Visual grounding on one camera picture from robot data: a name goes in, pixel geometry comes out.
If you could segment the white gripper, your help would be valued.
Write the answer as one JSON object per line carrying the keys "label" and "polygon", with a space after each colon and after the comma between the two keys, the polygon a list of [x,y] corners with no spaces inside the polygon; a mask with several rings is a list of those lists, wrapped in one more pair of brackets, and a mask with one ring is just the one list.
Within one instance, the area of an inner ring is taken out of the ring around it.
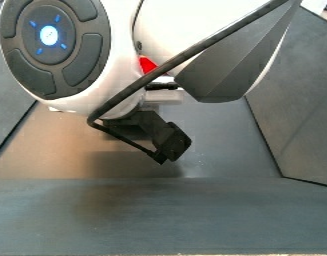
{"label": "white gripper", "polygon": [[157,109],[162,105],[179,105],[183,102],[184,90],[171,76],[160,76],[144,87],[143,109]]}

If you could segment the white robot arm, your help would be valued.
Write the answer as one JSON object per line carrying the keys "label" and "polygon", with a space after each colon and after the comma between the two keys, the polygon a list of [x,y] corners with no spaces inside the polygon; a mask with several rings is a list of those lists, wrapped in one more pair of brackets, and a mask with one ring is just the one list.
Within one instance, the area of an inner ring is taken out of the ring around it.
{"label": "white robot arm", "polygon": [[27,93],[89,115],[147,58],[200,102],[260,82],[302,0],[4,0],[0,48]]}

